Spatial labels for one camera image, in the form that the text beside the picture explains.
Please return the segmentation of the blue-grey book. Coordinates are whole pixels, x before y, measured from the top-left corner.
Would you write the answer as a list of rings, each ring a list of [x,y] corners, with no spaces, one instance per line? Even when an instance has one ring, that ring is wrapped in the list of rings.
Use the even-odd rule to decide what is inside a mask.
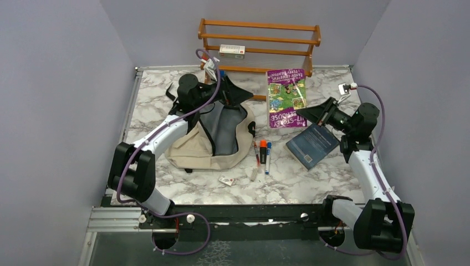
[[[339,146],[339,140],[326,127],[312,124],[287,141],[285,150],[307,171]]]

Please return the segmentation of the beige canvas backpack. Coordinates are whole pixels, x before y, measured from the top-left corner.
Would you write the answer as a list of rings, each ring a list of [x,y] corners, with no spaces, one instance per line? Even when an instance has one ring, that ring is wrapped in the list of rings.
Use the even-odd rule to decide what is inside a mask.
[[[249,106],[237,105],[229,95],[236,90],[235,85],[221,85],[215,102],[200,111],[195,126],[165,151],[171,164],[188,173],[228,170],[247,156],[256,122]]]

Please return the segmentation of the purple storey treehouse book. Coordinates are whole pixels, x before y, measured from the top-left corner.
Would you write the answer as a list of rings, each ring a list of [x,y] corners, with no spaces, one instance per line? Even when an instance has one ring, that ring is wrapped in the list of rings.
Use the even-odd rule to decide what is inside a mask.
[[[301,68],[270,70],[267,79],[268,125],[271,129],[306,127],[297,114],[306,107],[305,71]]]

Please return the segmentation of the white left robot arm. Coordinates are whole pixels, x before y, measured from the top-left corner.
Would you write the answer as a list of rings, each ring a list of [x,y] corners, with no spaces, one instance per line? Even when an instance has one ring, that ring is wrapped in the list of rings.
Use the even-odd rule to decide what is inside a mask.
[[[185,74],[178,81],[166,119],[145,137],[117,145],[108,187],[148,209],[160,227],[174,220],[171,199],[156,188],[156,160],[177,168],[227,170],[248,154],[255,136],[254,115],[245,101],[253,94],[223,76],[213,84]]]

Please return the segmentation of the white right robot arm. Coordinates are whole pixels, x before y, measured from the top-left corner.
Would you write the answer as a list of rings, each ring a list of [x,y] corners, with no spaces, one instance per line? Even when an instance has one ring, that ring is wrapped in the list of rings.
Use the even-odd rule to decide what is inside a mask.
[[[360,104],[352,115],[339,109],[339,102],[328,98],[320,105],[298,109],[298,115],[318,126],[329,125],[343,133],[340,152],[349,164],[366,199],[364,207],[352,199],[328,195],[320,210],[321,221],[329,226],[336,222],[350,227],[360,249],[381,255],[402,254],[407,247],[415,217],[411,204],[403,202],[388,184],[372,144],[371,133],[380,110],[371,103]]]

